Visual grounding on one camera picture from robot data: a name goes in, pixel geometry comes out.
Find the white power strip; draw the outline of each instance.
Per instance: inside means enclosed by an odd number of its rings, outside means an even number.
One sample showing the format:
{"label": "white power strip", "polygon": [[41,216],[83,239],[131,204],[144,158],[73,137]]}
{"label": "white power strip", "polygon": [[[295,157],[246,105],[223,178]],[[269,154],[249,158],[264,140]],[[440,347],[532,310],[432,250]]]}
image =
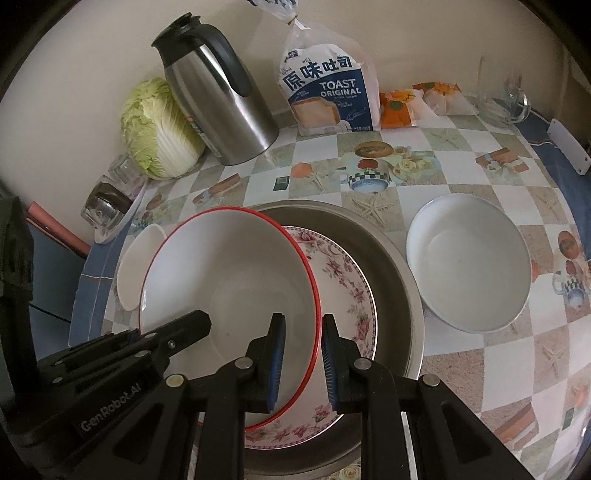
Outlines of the white power strip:
{"label": "white power strip", "polygon": [[585,175],[591,166],[589,154],[581,147],[566,127],[553,118],[548,127],[548,136],[560,149],[579,175]]}

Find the metal basin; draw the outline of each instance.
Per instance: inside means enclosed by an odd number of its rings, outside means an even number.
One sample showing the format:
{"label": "metal basin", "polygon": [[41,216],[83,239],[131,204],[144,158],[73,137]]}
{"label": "metal basin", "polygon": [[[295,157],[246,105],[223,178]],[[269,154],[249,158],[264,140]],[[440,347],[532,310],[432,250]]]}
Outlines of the metal basin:
{"label": "metal basin", "polygon": [[[282,225],[309,228],[337,242],[355,259],[374,294],[378,312],[375,360],[393,374],[418,378],[423,358],[421,298],[408,265],[375,226],[344,208],[309,200],[256,207]],[[345,415],[308,442],[280,450],[244,452],[248,480],[311,480],[361,456],[361,417]]]}

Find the white dish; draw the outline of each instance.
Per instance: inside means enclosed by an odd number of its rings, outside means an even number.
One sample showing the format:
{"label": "white dish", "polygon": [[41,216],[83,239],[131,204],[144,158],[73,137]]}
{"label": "white dish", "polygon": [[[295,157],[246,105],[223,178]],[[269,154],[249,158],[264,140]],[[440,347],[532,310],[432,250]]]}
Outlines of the white dish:
{"label": "white dish", "polygon": [[428,308],[464,332],[508,326],[530,293],[530,256],[519,230],[495,205],[466,193],[419,210],[407,261]]}
{"label": "white dish", "polygon": [[148,180],[144,183],[144,186],[139,191],[138,196],[135,198],[134,202],[131,204],[129,210],[127,210],[125,216],[121,219],[121,221],[115,225],[111,230],[107,230],[105,228],[96,228],[95,229],[95,242],[97,244],[108,244],[111,240],[113,240],[117,235],[119,235],[120,231],[123,230],[123,227],[129,223],[129,221],[135,215],[136,210],[139,207],[139,204],[144,198],[144,193],[146,192],[146,188],[148,187]]}
{"label": "white dish", "polygon": [[[331,239],[306,228],[285,230],[307,255],[318,283],[322,313],[335,316],[339,335],[355,340],[362,356],[374,358],[378,318],[374,296],[355,260]],[[270,450],[299,445],[332,427],[342,416],[333,411],[326,391],[322,356],[301,397],[281,418],[247,432],[246,448]]]}
{"label": "white dish", "polygon": [[163,228],[153,223],[139,233],[123,254],[117,270],[117,294],[125,310],[134,310],[139,305],[144,277],[165,239]]}
{"label": "white dish", "polygon": [[247,414],[247,431],[282,415],[306,387],[320,345],[318,289],[295,240],[261,213],[220,207],[194,215],[156,253],[142,288],[139,327],[149,332],[192,310],[209,314],[209,336],[171,357],[165,376],[214,374],[285,315],[279,398],[272,414]]}

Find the silver bolt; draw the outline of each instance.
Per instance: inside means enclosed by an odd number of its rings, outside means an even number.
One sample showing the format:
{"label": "silver bolt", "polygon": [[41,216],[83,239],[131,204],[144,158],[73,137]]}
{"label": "silver bolt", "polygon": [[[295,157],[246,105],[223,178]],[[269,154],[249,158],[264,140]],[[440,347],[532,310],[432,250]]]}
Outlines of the silver bolt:
{"label": "silver bolt", "polygon": [[184,383],[184,378],[182,375],[179,375],[179,374],[170,375],[166,379],[166,384],[171,388],[180,387],[181,385],[183,385],[183,383]]}
{"label": "silver bolt", "polygon": [[354,363],[355,368],[359,370],[368,370],[371,367],[371,360],[369,358],[358,358]]}
{"label": "silver bolt", "polygon": [[428,387],[436,387],[439,385],[441,380],[439,380],[439,377],[435,374],[425,374],[423,375],[423,382]]}
{"label": "silver bolt", "polygon": [[234,365],[236,366],[236,368],[239,368],[241,370],[246,370],[247,368],[252,367],[253,363],[254,362],[252,361],[251,358],[248,358],[247,356],[242,356],[234,362]]}

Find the red rim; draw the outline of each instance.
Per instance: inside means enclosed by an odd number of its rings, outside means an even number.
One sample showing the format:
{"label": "red rim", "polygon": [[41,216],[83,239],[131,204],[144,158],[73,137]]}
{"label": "red rim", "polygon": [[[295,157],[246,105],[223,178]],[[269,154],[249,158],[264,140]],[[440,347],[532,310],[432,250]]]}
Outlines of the red rim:
{"label": "red rim", "polygon": [[[318,357],[318,350],[319,350],[319,347],[320,347],[320,337],[322,335],[322,311],[320,310],[320,295],[318,294],[318,286],[316,285],[316,279],[314,278],[314,275],[312,274],[312,269],[310,268],[310,264],[308,263],[308,259],[306,258],[306,255],[301,250],[301,248],[297,244],[297,242],[292,238],[292,236],[281,225],[279,225],[279,223],[277,223],[275,220],[269,218],[267,215],[263,215],[260,212],[256,212],[254,210],[250,210],[248,208],[243,208],[243,207],[216,207],[216,208],[212,208],[212,209],[209,209],[209,210],[205,210],[203,212],[196,213],[195,215],[193,215],[193,216],[189,217],[188,219],[186,219],[184,222],[179,223],[177,225],[177,227],[171,232],[171,234],[166,237],[166,239],[164,240],[164,242],[162,243],[162,245],[160,245],[158,247],[158,249],[156,250],[156,253],[152,257],[152,260],[150,261],[150,264],[148,266],[148,269],[146,270],[146,275],[144,275],[144,281],[142,282],[142,289],[141,289],[141,294],[140,294],[141,297],[139,298],[139,303],[140,303],[140,305],[142,303],[142,300],[141,299],[142,299],[142,297],[144,295],[144,287],[145,287],[145,283],[146,283],[146,278],[148,278],[148,273],[150,273],[150,268],[152,268],[152,264],[154,263],[154,259],[156,258],[156,256],[158,255],[158,253],[160,252],[160,250],[162,249],[162,247],[166,244],[166,242],[168,241],[168,239],[171,238],[176,233],[176,231],[179,228],[181,228],[185,223],[190,222],[195,217],[198,217],[200,215],[203,215],[204,213],[214,212],[216,210],[239,210],[241,212],[250,213],[250,214],[255,215],[255,216],[259,217],[259,218],[262,218],[263,220],[267,221],[268,223],[270,223],[271,225],[273,225],[275,228],[277,228],[283,234],[283,236],[289,240],[289,242],[295,248],[295,251],[297,252],[297,254],[300,256],[300,259],[301,259],[302,263],[304,264],[304,268],[306,269],[306,273],[308,274],[308,278],[310,279],[310,285],[312,286],[312,293],[313,293],[313,296],[314,296],[314,308],[316,310],[316,334],[314,336],[314,348],[312,349],[312,358],[310,359],[310,363],[308,364],[308,368],[306,369],[306,374],[304,375],[304,378],[302,379],[302,381],[300,383],[300,386],[295,391],[295,394],[290,398],[290,400],[285,405],[283,405],[283,407],[281,407],[276,413],[274,413],[268,419],[263,420],[262,422],[259,422],[259,423],[255,423],[254,425],[250,425],[249,427],[246,427],[244,429],[245,432],[251,432],[251,431],[253,431],[255,429],[258,429],[260,427],[264,427],[265,425],[267,425],[270,422],[272,422],[272,421],[276,420],[277,418],[279,418],[287,410],[290,409],[290,407],[296,402],[296,400],[298,398],[300,398],[300,395],[302,394],[302,392],[306,388],[306,385],[310,381],[310,377],[312,376],[312,371],[314,370],[314,365],[316,364],[316,359]],[[139,334],[140,335],[142,333],[142,331],[141,331],[141,318],[142,318],[142,309],[140,308],[139,309],[139,317],[138,317],[138,323],[139,323],[138,330],[139,330]]]}

